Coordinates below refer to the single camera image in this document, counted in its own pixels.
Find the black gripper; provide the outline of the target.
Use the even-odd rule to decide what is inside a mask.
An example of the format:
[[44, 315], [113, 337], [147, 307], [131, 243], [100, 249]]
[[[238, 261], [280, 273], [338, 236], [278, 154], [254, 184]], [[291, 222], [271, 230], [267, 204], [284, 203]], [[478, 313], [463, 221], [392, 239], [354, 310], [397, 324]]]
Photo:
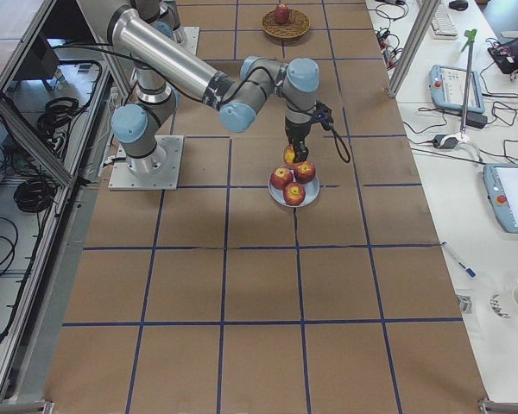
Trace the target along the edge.
[[285, 133], [288, 141], [287, 149], [294, 152], [294, 163], [307, 161], [309, 150], [306, 146], [306, 138], [311, 131], [311, 120], [295, 122], [285, 118]]

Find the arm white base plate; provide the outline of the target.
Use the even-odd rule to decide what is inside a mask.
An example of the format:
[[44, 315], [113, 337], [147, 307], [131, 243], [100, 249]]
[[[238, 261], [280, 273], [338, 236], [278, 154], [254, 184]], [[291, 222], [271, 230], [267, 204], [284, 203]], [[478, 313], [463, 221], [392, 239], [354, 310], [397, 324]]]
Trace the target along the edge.
[[178, 187], [183, 154], [183, 135], [157, 135], [155, 151], [135, 159], [119, 146], [113, 163], [109, 189], [113, 191], [174, 191]]
[[195, 55], [198, 49], [200, 27], [180, 26], [174, 31], [174, 40], [189, 53]]

